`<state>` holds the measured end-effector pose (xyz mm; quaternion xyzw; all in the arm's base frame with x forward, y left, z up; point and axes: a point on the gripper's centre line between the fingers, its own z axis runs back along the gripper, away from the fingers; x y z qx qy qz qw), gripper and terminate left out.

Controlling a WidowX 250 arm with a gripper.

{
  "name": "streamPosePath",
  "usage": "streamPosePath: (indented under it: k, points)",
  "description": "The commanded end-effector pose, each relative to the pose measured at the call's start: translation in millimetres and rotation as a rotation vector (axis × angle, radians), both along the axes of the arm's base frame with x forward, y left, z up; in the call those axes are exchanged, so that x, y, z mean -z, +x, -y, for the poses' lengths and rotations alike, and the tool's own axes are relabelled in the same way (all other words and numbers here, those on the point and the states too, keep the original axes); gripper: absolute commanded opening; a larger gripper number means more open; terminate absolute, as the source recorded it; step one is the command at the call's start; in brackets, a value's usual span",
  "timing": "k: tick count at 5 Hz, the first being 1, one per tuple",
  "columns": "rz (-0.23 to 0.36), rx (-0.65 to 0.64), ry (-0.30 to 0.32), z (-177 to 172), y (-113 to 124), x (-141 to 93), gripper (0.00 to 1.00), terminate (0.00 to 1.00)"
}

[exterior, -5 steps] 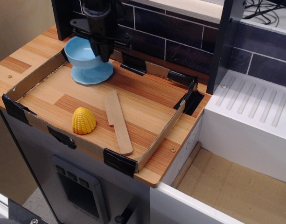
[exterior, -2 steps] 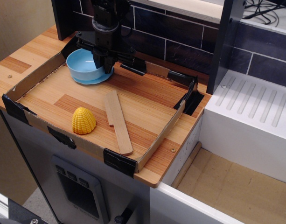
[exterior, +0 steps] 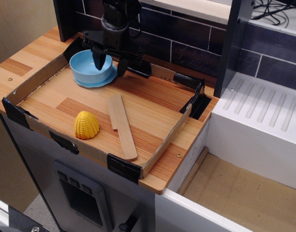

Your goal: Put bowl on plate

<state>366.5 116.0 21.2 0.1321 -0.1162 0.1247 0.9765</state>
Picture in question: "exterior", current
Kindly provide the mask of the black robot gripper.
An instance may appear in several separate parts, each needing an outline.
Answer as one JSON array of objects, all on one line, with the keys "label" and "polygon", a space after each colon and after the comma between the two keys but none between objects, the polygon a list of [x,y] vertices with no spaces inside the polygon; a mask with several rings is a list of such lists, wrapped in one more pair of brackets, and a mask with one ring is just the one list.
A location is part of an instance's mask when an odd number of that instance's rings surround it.
[{"label": "black robot gripper", "polygon": [[122,32],[109,30],[84,30],[83,47],[92,51],[95,67],[100,71],[105,63],[106,55],[119,58],[117,76],[122,77],[131,63],[142,63],[144,51],[135,44],[128,29]]}]

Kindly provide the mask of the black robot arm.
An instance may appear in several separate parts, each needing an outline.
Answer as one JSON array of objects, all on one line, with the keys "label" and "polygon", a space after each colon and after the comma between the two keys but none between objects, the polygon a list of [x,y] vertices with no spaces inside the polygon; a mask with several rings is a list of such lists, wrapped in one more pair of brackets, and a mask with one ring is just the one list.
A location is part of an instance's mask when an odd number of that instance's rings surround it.
[{"label": "black robot arm", "polygon": [[119,59],[117,75],[123,76],[127,68],[141,66],[143,49],[133,42],[129,24],[141,11],[142,4],[137,0],[104,0],[102,31],[85,30],[83,47],[91,50],[95,67],[101,70],[107,55]]}]

